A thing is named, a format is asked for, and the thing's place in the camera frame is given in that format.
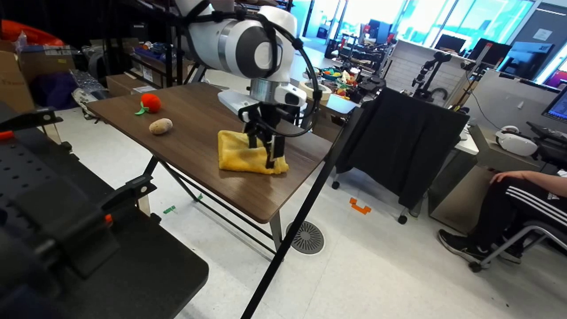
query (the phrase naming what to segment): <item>yellow sponge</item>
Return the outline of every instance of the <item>yellow sponge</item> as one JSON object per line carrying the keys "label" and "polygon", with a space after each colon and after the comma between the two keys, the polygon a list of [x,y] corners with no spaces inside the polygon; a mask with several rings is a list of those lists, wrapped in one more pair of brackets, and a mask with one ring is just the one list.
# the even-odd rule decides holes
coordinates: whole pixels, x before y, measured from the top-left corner
{"label": "yellow sponge", "polygon": [[257,139],[255,148],[248,146],[248,134],[238,130],[218,130],[218,166],[222,169],[255,171],[278,175],[289,169],[286,155],[275,159],[275,168],[266,168],[268,152],[264,143]]}

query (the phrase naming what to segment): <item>wooden table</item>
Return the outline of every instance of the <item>wooden table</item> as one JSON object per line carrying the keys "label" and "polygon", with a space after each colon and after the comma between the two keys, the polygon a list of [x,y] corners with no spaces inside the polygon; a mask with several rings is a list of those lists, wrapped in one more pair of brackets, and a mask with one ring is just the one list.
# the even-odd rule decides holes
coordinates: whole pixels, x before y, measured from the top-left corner
{"label": "wooden table", "polygon": [[[278,247],[282,237],[282,233],[277,233],[282,228],[280,207],[323,162],[330,141],[310,132],[287,137],[286,157],[291,169],[286,175],[224,171],[218,168],[216,132],[220,129],[241,130],[243,122],[218,102],[218,88],[185,84],[156,90],[156,93],[165,107],[160,114],[135,116],[140,107],[139,95],[105,98],[89,104],[89,107],[149,148],[162,162],[176,166],[183,175],[204,185],[206,191],[220,196],[257,223],[271,223]],[[172,118],[176,129],[167,136],[153,136],[147,127],[162,116]],[[280,129],[296,127],[282,122]]]}

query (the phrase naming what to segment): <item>black cord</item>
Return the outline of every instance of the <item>black cord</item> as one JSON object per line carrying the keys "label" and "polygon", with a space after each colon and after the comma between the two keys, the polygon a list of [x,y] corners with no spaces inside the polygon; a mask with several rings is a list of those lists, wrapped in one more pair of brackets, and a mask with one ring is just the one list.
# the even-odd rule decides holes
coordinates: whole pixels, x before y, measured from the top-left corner
{"label": "black cord", "polygon": [[482,104],[477,98],[477,93],[472,93],[472,97],[475,98],[479,111],[482,113],[482,116],[498,130],[500,127],[484,113]]}

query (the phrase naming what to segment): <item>office floor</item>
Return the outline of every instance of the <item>office floor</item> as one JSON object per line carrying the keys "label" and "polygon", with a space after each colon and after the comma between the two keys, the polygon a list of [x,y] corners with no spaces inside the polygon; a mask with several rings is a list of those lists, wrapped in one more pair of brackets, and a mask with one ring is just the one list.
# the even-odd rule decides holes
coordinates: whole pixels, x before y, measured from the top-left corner
{"label": "office floor", "polygon": [[[71,141],[75,153],[112,185],[144,169],[149,152],[119,130],[85,122],[80,109],[61,114],[62,139]],[[208,285],[177,316],[240,316],[270,263],[268,254],[195,205],[163,168],[154,176],[153,210],[211,267]],[[284,226],[312,180],[284,207]],[[255,316],[566,316],[566,254],[537,246],[521,267],[496,260],[475,274],[438,242],[440,223],[424,214],[399,224],[394,215],[401,207],[394,194],[360,171],[342,180],[340,189],[323,189],[310,214],[325,233],[323,251],[303,254],[293,249]],[[353,210],[351,196],[371,205],[372,212]]]}

